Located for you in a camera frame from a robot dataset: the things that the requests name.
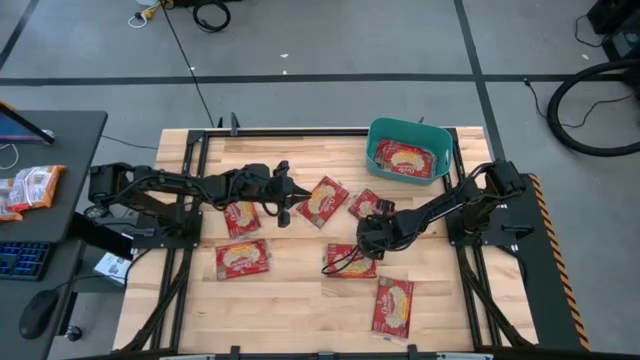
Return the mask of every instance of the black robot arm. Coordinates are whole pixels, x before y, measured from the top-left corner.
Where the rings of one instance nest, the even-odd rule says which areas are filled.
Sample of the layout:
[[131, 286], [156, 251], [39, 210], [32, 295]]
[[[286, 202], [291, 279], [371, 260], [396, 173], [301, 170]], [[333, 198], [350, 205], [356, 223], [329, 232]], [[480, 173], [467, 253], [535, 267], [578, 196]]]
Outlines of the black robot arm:
[[[480, 189], [475, 179], [485, 175], [486, 187]], [[385, 251], [401, 251], [439, 218], [459, 211], [465, 232], [477, 234], [486, 229], [489, 215], [500, 203], [524, 192], [525, 185], [512, 162], [485, 163], [468, 178], [417, 209], [392, 213], [394, 204], [380, 200], [381, 214], [360, 219], [356, 236], [359, 251], [374, 260], [384, 258]]]
[[[269, 215], [278, 216], [278, 226], [286, 227], [289, 225], [286, 210], [310, 196], [310, 192], [297, 186], [287, 175], [288, 170], [289, 163], [282, 161], [273, 176], [266, 165], [250, 164], [220, 175], [198, 178], [125, 163], [93, 166], [89, 200], [103, 207], [120, 204], [170, 224], [184, 220], [180, 219], [181, 212], [147, 195], [147, 191], [192, 196], [217, 210], [224, 210], [237, 201], [258, 202]], [[277, 210], [269, 210], [266, 204], [275, 204]]]

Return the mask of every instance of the monitor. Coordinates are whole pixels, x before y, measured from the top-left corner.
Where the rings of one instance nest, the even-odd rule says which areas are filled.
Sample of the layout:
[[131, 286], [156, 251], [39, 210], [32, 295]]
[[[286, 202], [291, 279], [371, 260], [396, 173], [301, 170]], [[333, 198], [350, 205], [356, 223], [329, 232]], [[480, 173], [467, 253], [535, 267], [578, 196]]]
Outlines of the monitor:
[[0, 102], [0, 144], [53, 144], [53, 133], [42, 130]]

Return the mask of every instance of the wooden table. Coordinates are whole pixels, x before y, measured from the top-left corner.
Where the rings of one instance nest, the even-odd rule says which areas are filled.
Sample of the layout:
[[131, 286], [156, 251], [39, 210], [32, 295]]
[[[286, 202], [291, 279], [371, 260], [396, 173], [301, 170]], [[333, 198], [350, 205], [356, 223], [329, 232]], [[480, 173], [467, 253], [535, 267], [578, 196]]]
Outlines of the wooden table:
[[[491, 160], [482, 128], [457, 131], [467, 171]], [[187, 130], [164, 130], [157, 168], [180, 172], [186, 136]], [[205, 174], [256, 162], [274, 168], [279, 161], [289, 160], [290, 176], [306, 189], [330, 175], [352, 193], [370, 188], [395, 201], [397, 209], [418, 207], [444, 191], [442, 181], [423, 187], [369, 175], [364, 167], [365, 142], [362, 136], [215, 138], [209, 144]], [[456, 183], [455, 171], [451, 173]], [[175, 201], [167, 194], [158, 198]], [[322, 230], [295, 211], [291, 211], [291, 225], [279, 229], [276, 219], [258, 206], [262, 229], [251, 238], [267, 239], [271, 270], [221, 282], [215, 278], [214, 247], [237, 241], [228, 239], [221, 212], [208, 205], [201, 209], [202, 241], [191, 266], [180, 353], [228, 353], [232, 345], [241, 346], [243, 353], [405, 351], [370, 332], [376, 280], [328, 279], [320, 274], [328, 243], [355, 243], [357, 222], [345, 206]], [[129, 342], [155, 307], [165, 254], [166, 250], [153, 250], [132, 269], [114, 348]], [[496, 303], [525, 338], [536, 342], [517, 261], [491, 247], [484, 254]], [[388, 252], [378, 264], [378, 274], [415, 282], [408, 343], [420, 351], [473, 349], [455, 250], [449, 245], [444, 220], [431, 224], [408, 250]], [[476, 303], [488, 343], [486, 316], [481, 303]], [[167, 314], [164, 346], [173, 310]]]

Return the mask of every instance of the caution tape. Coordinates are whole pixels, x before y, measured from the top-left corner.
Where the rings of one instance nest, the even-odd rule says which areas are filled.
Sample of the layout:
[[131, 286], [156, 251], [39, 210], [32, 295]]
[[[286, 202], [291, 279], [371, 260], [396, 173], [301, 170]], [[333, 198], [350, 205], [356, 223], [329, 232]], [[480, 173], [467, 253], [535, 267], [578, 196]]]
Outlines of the caution tape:
[[556, 259], [556, 265], [558, 266], [558, 272], [560, 273], [560, 280], [562, 280], [564, 293], [567, 296], [567, 303], [571, 308], [571, 316], [573, 317], [573, 321], [576, 325], [576, 331], [578, 332], [578, 336], [580, 337], [580, 344], [586, 350], [591, 351], [591, 346], [589, 345], [589, 340], [587, 339], [587, 333], [584, 331], [584, 323], [582, 322], [582, 317], [580, 316], [580, 311], [578, 310], [578, 305], [576, 304], [576, 296], [573, 293], [573, 289], [571, 289], [571, 284], [569, 283], [569, 276], [567, 275], [567, 268], [564, 265], [564, 259], [562, 258], [562, 253], [560, 252], [558, 239], [556, 238], [556, 233], [553, 231], [553, 225], [551, 225], [549, 209], [547, 209], [547, 205], [544, 202], [544, 196], [542, 196], [540, 182], [535, 175], [529, 175], [529, 177], [531, 178], [533, 188], [536, 192], [536, 197], [538, 198], [540, 213], [542, 214], [544, 225], [547, 228], [547, 235], [550, 240], [551, 249], [553, 250], [553, 257]]

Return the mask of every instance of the snack package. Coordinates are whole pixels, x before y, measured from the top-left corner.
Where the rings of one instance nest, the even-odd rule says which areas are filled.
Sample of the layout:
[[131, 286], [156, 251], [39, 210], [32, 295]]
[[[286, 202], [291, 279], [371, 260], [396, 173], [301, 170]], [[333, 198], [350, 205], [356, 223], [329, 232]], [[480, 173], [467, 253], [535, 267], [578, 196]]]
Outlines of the snack package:
[[[342, 259], [353, 251], [355, 245], [349, 244], [329, 244], [327, 246], [327, 262], [332, 264], [336, 260]], [[338, 261], [327, 268], [328, 272], [335, 271], [344, 266], [349, 258]], [[364, 257], [362, 254], [356, 255], [355, 260], [344, 270], [335, 274], [328, 274], [327, 277], [345, 278], [345, 279], [366, 279], [376, 277], [376, 262]]]
[[382, 139], [378, 142], [378, 148], [376, 149], [376, 154], [373, 158], [373, 162], [378, 164], [378, 166], [382, 167], [382, 163], [384, 162], [384, 154], [387, 150], [387, 145], [389, 145], [390, 140]]
[[34, 166], [22, 169], [16, 175], [9, 193], [9, 210], [51, 207], [63, 165]]
[[22, 220], [22, 215], [9, 210], [9, 193], [13, 179], [0, 179], [0, 221]]
[[219, 281], [266, 271], [269, 271], [269, 255], [264, 239], [216, 247]]
[[385, 338], [406, 340], [411, 321], [413, 282], [380, 277], [371, 331]]
[[374, 194], [373, 191], [364, 189], [364, 191], [356, 196], [351, 206], [349, 206], [349, 213], [355, 216], [356, 219], [378, 213], [379, 211], [376, 209], [376, 203], [379, 199], [380, 197]]
[[260, 228], [258, 213], [251, 202], [240, 201], [230, 204], [224, 209], [224, 219], [232, 239]]
[[430, 151], [391, 141], [384, 153], [383, 169], [398, 174], [430, 178], [434, 156]]
[[325, 176], [311, 192], [311, 198], [300, 203], [296, 211], [320, 229], [348, 195], [347, 189]]

